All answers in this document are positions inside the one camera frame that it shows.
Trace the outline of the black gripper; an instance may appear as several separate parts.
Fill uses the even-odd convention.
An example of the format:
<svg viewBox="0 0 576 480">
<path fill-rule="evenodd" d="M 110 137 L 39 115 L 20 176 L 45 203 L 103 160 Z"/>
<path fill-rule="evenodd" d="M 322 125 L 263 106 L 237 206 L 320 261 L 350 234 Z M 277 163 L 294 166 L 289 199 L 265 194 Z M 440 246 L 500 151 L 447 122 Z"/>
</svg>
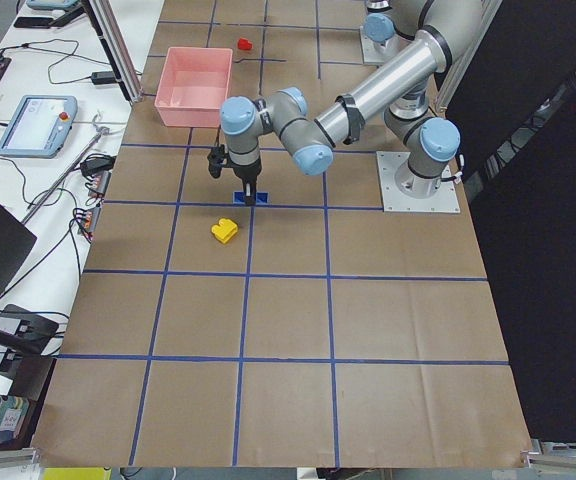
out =
<svg viewBox="0 0 576 480">
<path fill-rule="evenodd" d="M 234 174 L 242 181 L 243 198 L 246 206 L 255 206 L 257 203 L 257 178 L 261 173 L 261 161 L 257 160 L 248 165 L 233 165 Z"/>
</svg>

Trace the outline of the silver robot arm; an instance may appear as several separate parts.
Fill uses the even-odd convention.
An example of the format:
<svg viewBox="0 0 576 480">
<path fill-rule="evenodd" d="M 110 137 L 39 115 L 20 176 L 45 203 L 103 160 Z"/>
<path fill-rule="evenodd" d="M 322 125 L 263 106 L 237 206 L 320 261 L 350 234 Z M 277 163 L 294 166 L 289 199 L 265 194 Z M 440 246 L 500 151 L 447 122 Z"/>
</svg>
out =
<svg viewBox="0 0 576 480">
<path fill-rule="evenodd" d="M 423 4 L 417 0 L 365 1 L 364 34 L 379 44 L 394 38 L 412 41 Z"/>
<path fill-rule="evenodd" d="M 428 79 L 449 69 L 472 45 L 481 25 L 479 1 L 369 1 L 363 31 L 375 43 L 405 45 L 370 76 L 342 94 L 315 119 L 307 117 L 305 95 L 296 87 L 251 100 L 228 98 L 220 109 L 225 142 L 211 150 L 209 172 L 230 168 L 242 182 L 244 203 L 257 201 L 262 171 L 259 139 L 273 133 L 307 175 L 325 172 L 337 143 L 358 141 L 365 124 L 382 113 L 398 137 L 425 122 Z"/>
</svg>

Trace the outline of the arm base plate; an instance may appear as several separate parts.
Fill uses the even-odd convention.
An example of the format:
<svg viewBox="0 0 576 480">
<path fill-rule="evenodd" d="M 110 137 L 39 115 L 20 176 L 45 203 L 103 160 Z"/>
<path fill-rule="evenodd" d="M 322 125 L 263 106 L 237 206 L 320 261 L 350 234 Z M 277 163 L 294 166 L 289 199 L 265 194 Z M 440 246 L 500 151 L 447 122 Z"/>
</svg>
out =
<svg viewBox="0 0 576 480">
<path fill-rule="evenodd" d="M 399 50 L 399 40 L 397 35 L 394 35 L 384 43 L 378 43 L 366 35 L 363 27 L 360 28 L 360 41 L 364 65 L 383 65 L 394 57 Z"/>
<path fill-rule="evenodd" d="M 385 213 L 459 214 L 453 181 L 440 176 L 424 179 L 413 174 L 408 152 L 376 153 L 383 211 Z"/>
</svg>

